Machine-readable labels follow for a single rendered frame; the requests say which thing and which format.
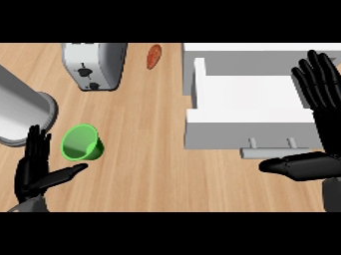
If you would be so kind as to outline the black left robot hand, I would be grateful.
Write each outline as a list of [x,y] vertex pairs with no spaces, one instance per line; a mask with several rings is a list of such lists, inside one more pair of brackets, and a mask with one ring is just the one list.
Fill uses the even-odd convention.
[[39,129],[38,125],[29,127],[25,155],[17,163],[14,174],[14,194],[20,203],[38,195],[44,195],[47,189],[67,181],[88,167],[85,163],[50,171],[51,135]]

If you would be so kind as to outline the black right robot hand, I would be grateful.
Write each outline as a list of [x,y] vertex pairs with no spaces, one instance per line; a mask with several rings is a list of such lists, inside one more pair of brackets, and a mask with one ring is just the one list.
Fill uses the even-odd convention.
[[291,73],[313,112],[323,151],[267,159],[258,170],[295,181],[341,177],[341,75],[328,55],[314,50]]

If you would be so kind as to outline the green cup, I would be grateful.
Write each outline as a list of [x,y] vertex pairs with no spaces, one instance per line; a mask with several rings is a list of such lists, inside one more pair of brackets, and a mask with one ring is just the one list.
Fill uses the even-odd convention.
[[60,152],[69,161],[95,160],[104,151],[97,129],[88,124],[73,126],[61,138]]

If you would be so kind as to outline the white open drawer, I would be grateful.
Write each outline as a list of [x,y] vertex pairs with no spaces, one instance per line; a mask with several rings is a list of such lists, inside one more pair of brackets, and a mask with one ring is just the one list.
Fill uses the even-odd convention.
[[322,146],[311,111],[288,76],[211,76],[193,60],[193,106],[184,114],[187,149]]

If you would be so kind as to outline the white paper towel roll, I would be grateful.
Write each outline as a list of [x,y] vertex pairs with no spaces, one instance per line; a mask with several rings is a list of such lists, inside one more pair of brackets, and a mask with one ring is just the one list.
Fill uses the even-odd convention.
[[0,143],[19,147],[26,143],[29,127],[48,131],[57,118],[54,98],[35,92],[0,65]]

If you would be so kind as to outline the white cabinet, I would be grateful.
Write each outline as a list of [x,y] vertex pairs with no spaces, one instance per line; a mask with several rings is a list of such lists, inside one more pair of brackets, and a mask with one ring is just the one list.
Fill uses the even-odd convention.
[[190,95],[196,58],[203,58],[211,76],[286,76],[308,50],[341,64],[341,43],[183,43],[181,93]]

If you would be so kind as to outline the silver toaster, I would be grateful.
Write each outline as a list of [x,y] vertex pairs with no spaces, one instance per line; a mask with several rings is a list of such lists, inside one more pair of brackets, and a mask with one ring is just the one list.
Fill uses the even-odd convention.
[[127,43],[63,43],[64,69],[81,91],[113,91],[119,87]]

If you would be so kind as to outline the orange oval object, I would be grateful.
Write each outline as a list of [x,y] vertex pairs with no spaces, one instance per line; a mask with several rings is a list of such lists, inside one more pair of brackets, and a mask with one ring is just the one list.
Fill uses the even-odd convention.
[[152,45],[149,52],[147,52],[147,69],[150,70],[162,56],[162,47],[159,44]]

